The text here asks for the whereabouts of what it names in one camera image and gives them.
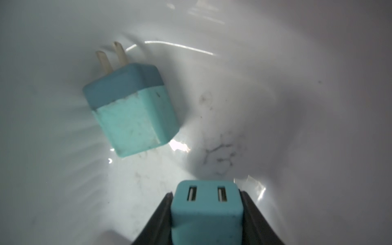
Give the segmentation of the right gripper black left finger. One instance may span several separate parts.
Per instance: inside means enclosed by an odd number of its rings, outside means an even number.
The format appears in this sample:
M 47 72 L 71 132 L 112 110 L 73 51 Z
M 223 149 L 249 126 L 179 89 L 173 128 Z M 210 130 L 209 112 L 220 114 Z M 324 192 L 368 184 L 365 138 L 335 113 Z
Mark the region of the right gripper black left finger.
M 174 195 L 167 193 L 132 245 L 172 245 L 171 211 Z

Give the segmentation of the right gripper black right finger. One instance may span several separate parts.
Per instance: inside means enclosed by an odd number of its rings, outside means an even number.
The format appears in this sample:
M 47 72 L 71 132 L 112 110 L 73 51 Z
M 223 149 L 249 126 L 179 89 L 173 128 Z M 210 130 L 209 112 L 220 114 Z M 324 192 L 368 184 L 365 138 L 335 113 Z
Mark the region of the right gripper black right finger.
M 244 207 L 243 245 L 284 245 L 249 194 L 240 191 Z

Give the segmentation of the teal plug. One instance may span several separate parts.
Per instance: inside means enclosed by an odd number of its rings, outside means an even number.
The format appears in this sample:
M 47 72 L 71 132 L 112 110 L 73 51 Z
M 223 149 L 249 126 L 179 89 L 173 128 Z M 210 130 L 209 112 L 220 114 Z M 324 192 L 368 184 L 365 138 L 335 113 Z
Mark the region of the teal plug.
M 169 143 L 180 130 L 158 68 L 130 63 L 113 43 L 121 67 L 114 70 L 103 51 L 97 57 L 106 75 L 83 87 L 87 103 L 117 156 L 124 158 Z
M 182 181 L 170 211 L 174 245 L 242 244 L 244 207 L 232 181 Z

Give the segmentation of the white storage tray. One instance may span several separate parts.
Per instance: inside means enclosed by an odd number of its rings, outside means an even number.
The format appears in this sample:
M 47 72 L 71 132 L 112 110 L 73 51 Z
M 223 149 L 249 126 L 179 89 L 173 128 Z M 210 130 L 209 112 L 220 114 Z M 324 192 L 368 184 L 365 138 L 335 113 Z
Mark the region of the white storage tray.
M 115 41 L 181 125 L 126 158 L 82 93 Z M 192 179 L 287 245 L 391 244 L 391 1 L 1 1 L 1 244 L 130 244 Z

